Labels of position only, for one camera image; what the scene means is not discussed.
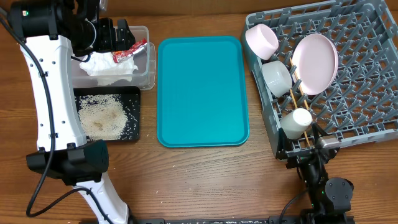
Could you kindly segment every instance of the pink plate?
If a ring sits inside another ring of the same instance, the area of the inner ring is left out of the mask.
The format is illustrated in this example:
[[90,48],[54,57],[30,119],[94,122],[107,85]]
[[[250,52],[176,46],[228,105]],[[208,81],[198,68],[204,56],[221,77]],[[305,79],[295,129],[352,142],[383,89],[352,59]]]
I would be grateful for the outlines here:
[[321,34],[311,34],[298,43],[293,54],[297,77],[302,80],[303,92],[316,95],[326,90],[338,70],[336,47]]

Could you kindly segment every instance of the dish rack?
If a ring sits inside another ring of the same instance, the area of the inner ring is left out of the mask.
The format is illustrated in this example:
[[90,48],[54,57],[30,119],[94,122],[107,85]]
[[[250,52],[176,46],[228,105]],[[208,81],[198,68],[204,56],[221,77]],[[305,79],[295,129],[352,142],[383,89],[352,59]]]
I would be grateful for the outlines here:
[[[279,49],[262,60],[249,48],[245,32],[263,23],[277,35]],[[383,0],[336,0],[257,12],[246,17],[242,43],[246,61],[259,89],[262,117],[272,151],[279,143],[279,121],[294,110],[289,93],[276,98],[262,77],[262,64],[280,60],[293,74],[289,60],[307,35],[319,33],[336,46],[338,73],[333,83],[315,96],[301,95],[300,81],[292,91],[297,106],[309,105],[313,121],[341,141],[340,147],[398,138],[398,27]],[[311,149],[312,130],[293,140],[292,150]]]

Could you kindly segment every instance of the white bowl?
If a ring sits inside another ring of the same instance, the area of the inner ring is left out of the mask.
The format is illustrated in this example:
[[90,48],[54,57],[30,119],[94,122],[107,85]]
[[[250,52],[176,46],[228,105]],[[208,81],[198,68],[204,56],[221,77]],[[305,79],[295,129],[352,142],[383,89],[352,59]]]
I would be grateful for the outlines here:
[[312,122],[311,113],[306,109],[298,108],[280,121],[280,126],[289,139],[298,139]]
[[276,96],[281,97],[292,87],[292,79],[286,66],[280,62],[269,62],[262,65],[262,76],[269,90]]
[[245,37],[250,49],[264,60],[270,59],[279,46],[274,31],[264,24],[258,24],[248,29]]

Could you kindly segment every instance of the snack wrapper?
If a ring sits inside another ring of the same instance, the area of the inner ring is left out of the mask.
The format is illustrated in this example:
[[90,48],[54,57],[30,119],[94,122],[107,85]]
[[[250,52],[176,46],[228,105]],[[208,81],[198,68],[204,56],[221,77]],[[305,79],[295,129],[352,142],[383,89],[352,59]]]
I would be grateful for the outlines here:
[[143,52],[147,44],[147,40],[144,38],[142,41],[136,42],[129,50],[113,52],[113,61],[115,63],[123,62],[130,57]]

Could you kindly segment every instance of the black tray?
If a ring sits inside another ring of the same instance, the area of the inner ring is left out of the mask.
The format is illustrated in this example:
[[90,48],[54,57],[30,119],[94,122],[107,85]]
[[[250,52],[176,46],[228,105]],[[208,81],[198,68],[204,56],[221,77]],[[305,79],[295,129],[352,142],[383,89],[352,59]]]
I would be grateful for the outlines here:
[[80,99],[89,95],[120,95],[118,99],[123,104],[123,110],[128,117],[128,122],[124,127],[123,134],[119,139],[104,139],[105,141],[136,141],[139,139],[139,118],[141,92],[136,86],[110,86],[94,88],[73,89],[77,112],[81,110]]

